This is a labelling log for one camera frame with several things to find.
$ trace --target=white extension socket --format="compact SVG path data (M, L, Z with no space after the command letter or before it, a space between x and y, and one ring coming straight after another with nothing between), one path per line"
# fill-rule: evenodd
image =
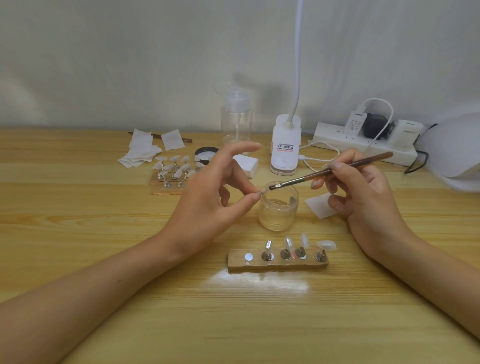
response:
M300 117L295 115L288 123L288 114L278 115L273 128L270 153L270 170L281 176L291 176L297 171L301 142Z
M372 139L365 138L361 135L346 135L343 133L344 128L344 126L340 125L319 122L315 129L315 135L313 136L312 142L328 143L337 148L340 152L349 148L357 148L358 150L363 151L370 145L370 143L372 143L366 153L367 156L374 156L384 152L393 152L393 157L384 159L384 162L395 163L402 166L410 166L415 159L417 159L417 151L413 145L405 148L405 150L396 150L392 149L388 144L388 141L385 140L373 141ZM331 149L325 144L314 144L314 146Z

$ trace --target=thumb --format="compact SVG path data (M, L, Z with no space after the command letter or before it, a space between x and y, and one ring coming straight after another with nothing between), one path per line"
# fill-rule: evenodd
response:
M333 174L348 187L354 200L363 201L372 191L358 169L338 162L333 162L330 168Z
M243 215L251 210L251 208L260 200L262 194L260 192L254 192L246 194L237 203L232 206L223 209L225 212L225 218L230 224L240 219Z

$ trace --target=white flexible pole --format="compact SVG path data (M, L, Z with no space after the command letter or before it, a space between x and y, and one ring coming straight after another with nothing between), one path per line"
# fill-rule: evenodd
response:
M292 105L287 123L292 123L300 98L300 31L303 0L297 0L297 16L295 18L295 100Z

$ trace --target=power strip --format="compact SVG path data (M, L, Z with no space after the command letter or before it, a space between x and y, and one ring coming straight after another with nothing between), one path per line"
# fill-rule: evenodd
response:
M393 152L393 157L384 159L384 162L399 164L402 166L410 166L417 159L417 151L412 145L407 150L392 149L385 140L375 140L365 138L364 136L343 134L344 126L325 124L319 122L315 129L315 135L312 142L325 142L343 152L350 148L365 150L371 143L371 147L367 151L367 156L374 156L384 152ZM314 144L314 146L331 149L325 144Z

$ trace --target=white paper square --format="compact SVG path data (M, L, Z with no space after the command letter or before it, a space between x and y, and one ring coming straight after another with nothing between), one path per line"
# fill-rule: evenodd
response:
M305 200L308 207L312 209L320 220L336 214L336 211L328 205L330 195L331 194L321 194L320 196L307 198Z
M162 141L163 145L165 146L165 150L179 149L185 147L185 144L181 139L180 131L178 129L169 133L162 134Z

